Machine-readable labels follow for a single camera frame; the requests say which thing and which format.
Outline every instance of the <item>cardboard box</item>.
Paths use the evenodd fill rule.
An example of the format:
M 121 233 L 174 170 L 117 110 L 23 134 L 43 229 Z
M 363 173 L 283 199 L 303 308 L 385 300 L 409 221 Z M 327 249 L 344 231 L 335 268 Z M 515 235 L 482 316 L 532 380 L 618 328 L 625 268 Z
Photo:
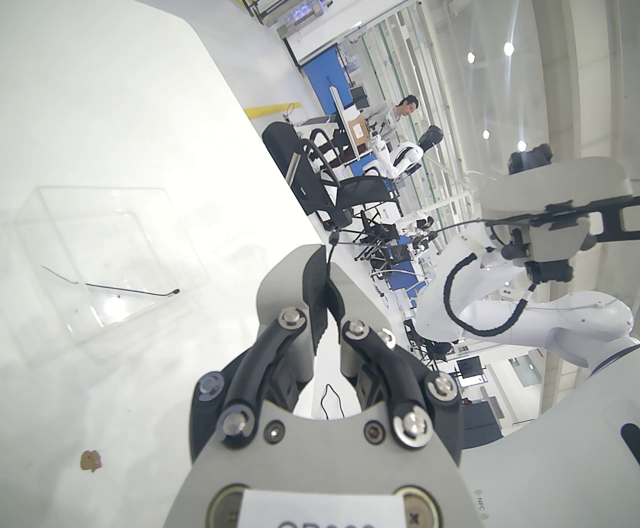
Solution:
M 353 135 L 356 145 L 364 145 L 369 141 L 369 129 L 365 123 L 364 117 L 359 116 L 353 121 L 349 121 L 349 129 Z

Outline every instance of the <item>black monitor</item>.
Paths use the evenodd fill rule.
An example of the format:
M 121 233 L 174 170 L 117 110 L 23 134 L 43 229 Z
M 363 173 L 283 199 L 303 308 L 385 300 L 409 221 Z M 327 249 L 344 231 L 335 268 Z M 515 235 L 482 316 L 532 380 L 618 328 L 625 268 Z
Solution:
M 480 356 L 474 356 L 472 358 L 461 359 L 457 361 L 458 370 L 460 376 L 463 378 L 473 378 L 474 376 L 480 376 L 483 373 L 483 368 L 480 363 Z
M 358 110 L 362 110 L 363 108 L 369 107 L 369 99 L 367 98 L 367 93 L 364 91 L 364 88 L 361 84 L 358 86 L 354 86 L 353 88 L 349 88 L 349 93 L 351 94 L 351 98 Z

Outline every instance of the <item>white tabletop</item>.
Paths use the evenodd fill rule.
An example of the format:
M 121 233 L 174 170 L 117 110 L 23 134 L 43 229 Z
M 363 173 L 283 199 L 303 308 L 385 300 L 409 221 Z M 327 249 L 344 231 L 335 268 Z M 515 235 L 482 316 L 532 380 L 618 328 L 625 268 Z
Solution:
M 0 269 L 35 186 L 127 186 L 167 190 L 209 275 L 162 319 L 53 356 L 18 346 L 28 325 L 6 313 L 21 300 L 3 300 L 2 525 L 160 526 L 190 467 L 195 382 L 254 341 L 265 273 L 319 238 L 183 20 L 131 0 L 8 0 L 0 43 Z

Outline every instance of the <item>small brown crumb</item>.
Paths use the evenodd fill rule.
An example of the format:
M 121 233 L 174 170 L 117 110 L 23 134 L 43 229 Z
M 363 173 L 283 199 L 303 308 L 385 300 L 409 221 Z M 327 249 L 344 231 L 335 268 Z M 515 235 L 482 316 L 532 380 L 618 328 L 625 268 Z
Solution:
M 80 457 L 80 468 L 81 469 L 90 469 L 91 473 L 94 473 L 95 470 L 102 467 L 102 462 L 100 460 L 100 454 L 97 451 L 85 451 L 82 453 Z

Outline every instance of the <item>metal screw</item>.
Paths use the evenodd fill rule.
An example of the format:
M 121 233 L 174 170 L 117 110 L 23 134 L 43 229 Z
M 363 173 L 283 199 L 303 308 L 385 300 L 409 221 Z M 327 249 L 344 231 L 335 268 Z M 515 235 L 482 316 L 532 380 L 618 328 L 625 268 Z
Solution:
M 198 400 L 206 402 L 216 399 L 224 386 L 225 379 L 220 372 L 208 372 L 198 380 Z
M 431 418 L 427 411 L 417 405 L 404 417 L 394 417 L 394 431 L 400 441 L 408 447 L 424 447 L 433 436 Z
M 344 335 L 353 340 L 364 339 L 369 335 L 369 327 L 362 321 L 352 321 Z
M 280 312 L 278 322 L 282 328 L 286 328 L 287 330 L 297 330 L 300 326 L 305 324 L 305 318 L 300 315 L 300 312 L 298 312 L 295 307 L 290 306 Z
M 279 444 L 284 438 L 284 424 L 280 420 L 272 420 L 264 428 L 264 441 L 267 444 Z
M 378 337 L 387 345 L 387 348 L 393 350 L 396 347 L 396 336 L 391 330 L 383 328 L 378 332 Z
M 438 393 L 442 396 L 446 396 L 453 390 L 453 383 L 442 376 L 436 378 L 435 385 Z
M 237 436 L 246 427 L 246 416 L 244 413 L 231 413 L 222 423 L 222 430 L 227 436 Z
M 434 381 L 427 382 L 429 392 L 440 401 L 452 401 L 458 395 L 458 386 L 446 372 L 440 372 Z
M 380 422 L 371 420 L 364 426 L 364 437 L 370 444 L 382 444 L 385 441 L 385 428 Z
M 407 413 L 402 420 L 404 432 L 411 438 L 417 438 L 427 432 L 427 422 L 418 418 L 415 413 Z
M 282 319 L 288 326 L 296 326 L 299 318 L 300 314 L 295 308 L 287 308 L 282 315 Z
M 360 337 L 364 333 L 364 323 L 362 321 L 355 321 L 349 324 L 349 332 L 354 336 Z
M 218 390 L 218 380 L 211 376 L 210 378 L 205 378 L 200 382 L 200 392 L 202 394 L 211 394 Z

